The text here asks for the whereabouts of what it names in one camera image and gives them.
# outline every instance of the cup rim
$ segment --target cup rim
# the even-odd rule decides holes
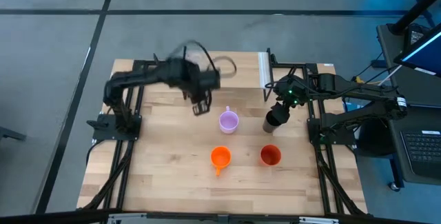
[[[228,163],[227,163],[226,165],[221,165],[221,166],[219,166],[219,165],[214,164],[214,162],[213,162],[212,154],[213,154],[214,150],[216,150],[216,149],[218,149],[218,148],[225,148],[225,149],[228,151],[228,154],[229,154],[229,160],[228,160]],[[210,153],[209,158],[210,158],[210,160],[212,161],[212,165],[213,165],[214,167],[219,168],[219,169],[223,169],[223,168],[227,167],[227,166],[230,164],[230,162],[232,161],[232,152],[228,149],[228,147],[226,147],[226,146],[224,146],[224,145],[218,145],[218,146],[216,146],[215,148],[213,148],[212,152]]]
[[[277,161],[277,163],[275,163],[275,164],[273,164],[273,165],[270,165],[270,164],[266,163],[266,162],[262,159],[262,151],[263,151],[266,147],[275,147],[275,148],[278,150],[278,153],[280,153],[280,158],[279,158],[279,160]],[[278,165],[278,164],[282,161],[282,151],[280,151],[280,148],[279,148],[277,145],[274,145],[274,144],[267,144],[267,145],[264,145],[264,146],[262,147],[262,149],[260,149],[260,160],[261,160],[265,165],[268,165],[268,166],[275,166],[275,165]]]
[[[222,125],[222,123],[220,122],[220,121],[221,121],[221,117],[222,117],[222,115],[227,114],[228,112],[233,113],[234,116],[236,116],[236,119],[237,119],[237,123],[236,123],[236,125],[235,125],[234,127],[232,127],[232,128],[226,128],[226,127],[224,127],[224,125]],[[230,110],[225,111],[225,112],[223,112],[222,114],[220,114],[220,116],[219,116],[219,125],[220,125],[222,128],[226,129],[226,130],[233,130],[233,129],[237,128],[237,126],[239,125],[239,116],[238,116],[235,112],[233,112],[233,111],[230,111]]]

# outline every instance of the monitor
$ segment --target monitor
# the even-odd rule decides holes
[[[398,55],[393,62],[441,77],[441,24]]]

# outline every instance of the gray floor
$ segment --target gray floor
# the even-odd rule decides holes
[[[101,9],[104,0],[0,0],[0,8]],[[415,0],[112,0],[111,9],[408,10]],[[431,12],[440,13],[437,5]],[[73,210],[103,84],[114,59],[151,59],[196,39],[209,50],[264,51],[279,61],[334,63],[347,79],[378,56],[375,27],[398,17],[107,16],[48,211]],[[26,133],[0,142],[0,216],[32,211],[61,122],[88,51],[97,16],[0,15],[0,125]],[[427,24],[424,19],[419,23]],[[368,70],[365,78],[376,74]],[[436,222],[440,186],[388,190],[387,161],[358,160],[369,212]]]

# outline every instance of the black cable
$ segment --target black cable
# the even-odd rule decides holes
[[[373,61],[377,61],[377,60],[380,58],[381,54],[383,54],[383,52],[381,52],[380,55],[378,55],[377,59],[374,59]],[[369,64],[369,65],[368,65],[363,71],[361,71],[360,73],[358,73],[358,74],[357,74],[356,76],[354,76],[354,77],[358,77],[358,76],[360,76],[363,72],[366,72],[366,70],[369,69],[371,66],[372,66],[372,63],[370,63],[370,64]]]
[[[288,80],[279,80],[279,81],[269,82],[269,83],[267,83],[265,85],[265,88],[267,88],[267,89],[274,89],[274,84],[275,83],[286,83],[286,82],[288,82]]]
[[[189,41],[185,41],[182,44],[178,45],[178,47],[176,47],[173,52],[170,53],[170,55],[168,56],[168,58],[173,57],[177,52],[179,52],[183,47],[185,47],[188,44],[194,44],[197,45],[198,47],[200,47],[202,49],[202,51],[204,51],[205,55],[207,56],[209,62],[211,63],[213,70],[217,71],[216,68],[214,67],[214,62],[213,59],[210,57],[207,49],[204,48],[204,46],[202,44],[200,44],[199,42],[195,41],[195,40],[189,40]]]
[[[389,68],[389,69],[386,69],[386,70],[382,71],[381,73],[377,74],[375,77],[373,77],[372,79],[370,79],[370,80],[367,81],[366,83],[363,83],[363,84],[360,84],[360,85],[354,86],[354,87],[349,88],[349,89],[346,89],[346,90],[344,90],[344,91],[342,91],[342,92],[340,92],[340,93],[338,93],[338,94],[332,95],[332,99],[337,99],[338,97],[341,97],[341,96],[345,95],[345,94],[348,93],[348,92],[351,92],[351,91],[353,91],[353,90],[357,90],[357,89],[361,88],[362,85],[365,85],[365,84],[367,84],[368,82],[374,80],[376,77],[380,76],[382,73],[386,72],[387,70],[392,70],[392,69],[394,69],[394,68],[396,68],[396,67],[398,67],[398,65],[393,66],[393,67],[391,67],[391,68]],[[373,90],[373,91],[376,91],[376,92],[391,92],[391,91],[394,91],[394,90],[396,90],[396,89],[398,89],[398,87],[394,87],[394,88],[392,88],[392,89],[390,89],[390,90],[375,90],[375,89],[369,89],[369,90]]]
[[[87,166],[89,163],[89,156],[90,156],[90,152],[94,149],[94,147],[96,147],[97,145],[99,145],[101,142],[103,141],[96,141],[95,144],[93,144],[89,150],[88,150],[88,154],[85,157],[85,165]]]
[[[221,74],[220,77],[221,77],[222,79],[230,79],[230,78],[236,76],[236,73],[237,73],[237,65],[236,65],[236,63],[234,63],[234,60],[233,60],[232,58],[228,57],[228,56],[219,56],[219,57],[216,57],[216,58],[213,59],[213,63],[216,62],[216,61],[221,61],[221,60],[229,61],[229,62],[233,65],[234,71],[231,72],[231,73]]]
[[[377,75],[375,75],[373,78],[371,78],[371,79],[369,79],[368,81],[366,81],[365,84],[367,84],[368,82],[374,80],[376,77],[380,76],[381,74],[383,74],[383,73],[385,73],[385,72],[388,72],[388,71],[390,71],[390,70],[392,70],[392,69],[395,69],[395,68],[397,68],[397,67],[398,67],[398,65],[395,65],[395,66],[392,66],[391,68],[387,68],[387,69],[383,70],[382,72],[380,72],[380,73],[378,73]]]
[[[322,94],[322,93],[319,93],[319,92],[317,92],[317,91],[311,89],[309,86],[305,85],[302,81],[298,80],[296,77],[294,77],[293,79],[294,79],[297,83],[301,84],[303,87],[307,88],[308,90],[310,90],[310,91],[312,91],[312,92],[314,92],[314,93],[316,93],[316,94]]]

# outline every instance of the purple cup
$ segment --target purple cup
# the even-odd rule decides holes
[[[239,125],[239,116],[236,113],[229,111],[229,106],[227,106],[227,111],[222,113],[219,117],[219,127],[222,132],[226,134],[231,134],[236,131]]]

